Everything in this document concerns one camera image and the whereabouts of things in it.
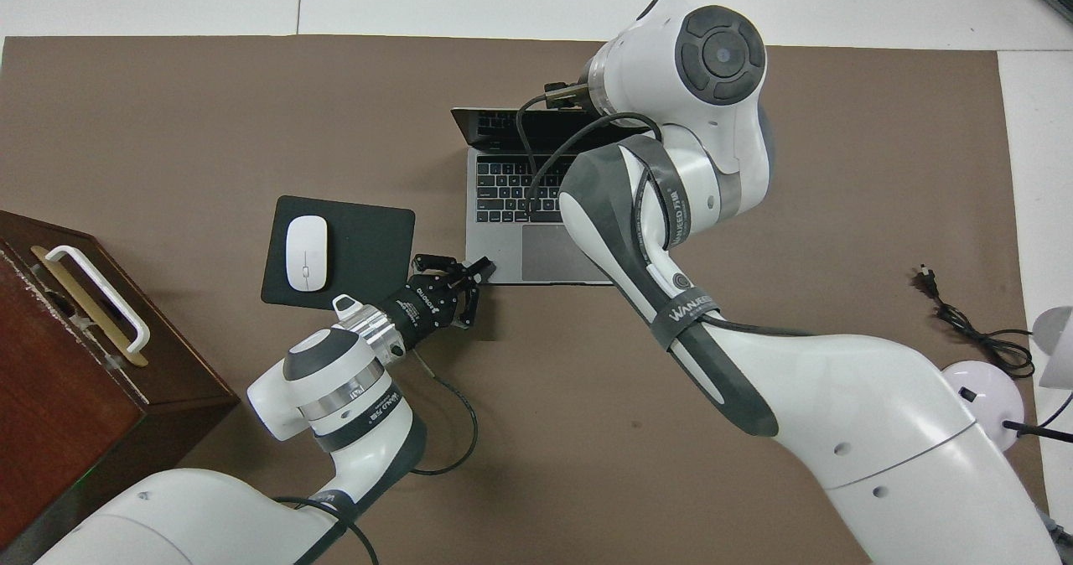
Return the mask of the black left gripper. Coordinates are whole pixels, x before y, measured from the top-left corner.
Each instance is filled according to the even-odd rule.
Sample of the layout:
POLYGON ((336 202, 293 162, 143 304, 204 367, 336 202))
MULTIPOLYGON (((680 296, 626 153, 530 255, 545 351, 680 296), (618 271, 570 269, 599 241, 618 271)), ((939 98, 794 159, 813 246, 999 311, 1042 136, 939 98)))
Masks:
POLYGON ((487 257, 469 262, 418 253, 412 261, 412 271, 403 287, 384 300, 384 313, 402 337, 405 351, 413 350, 450 324, 471 328, 476 318, 480 285, 494 274, 495 264, 487 257), (464 302, 454 318, 459 295, 464 302))

